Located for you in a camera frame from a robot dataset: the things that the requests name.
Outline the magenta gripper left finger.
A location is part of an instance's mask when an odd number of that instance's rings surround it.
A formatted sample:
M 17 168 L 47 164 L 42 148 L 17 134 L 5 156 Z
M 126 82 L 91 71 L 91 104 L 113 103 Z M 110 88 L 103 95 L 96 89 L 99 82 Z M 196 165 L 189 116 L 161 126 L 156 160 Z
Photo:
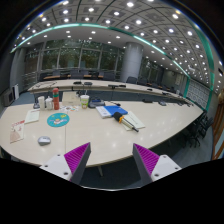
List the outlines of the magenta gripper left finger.
M 83 144 L 68 153 L 56 154 L 41 169 L 72 183 L 79 184 L 91 153 L 91 144 Z

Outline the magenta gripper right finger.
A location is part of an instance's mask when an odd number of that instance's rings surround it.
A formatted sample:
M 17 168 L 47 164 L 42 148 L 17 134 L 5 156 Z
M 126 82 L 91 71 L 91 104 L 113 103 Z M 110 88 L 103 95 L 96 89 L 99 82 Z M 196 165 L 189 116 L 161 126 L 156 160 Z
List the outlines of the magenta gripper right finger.
M 133 144 L 133 157 L 143 185 L 147 185 L 181 170 L 181 167 L 168 155 L 159 156 L 136 143 Z

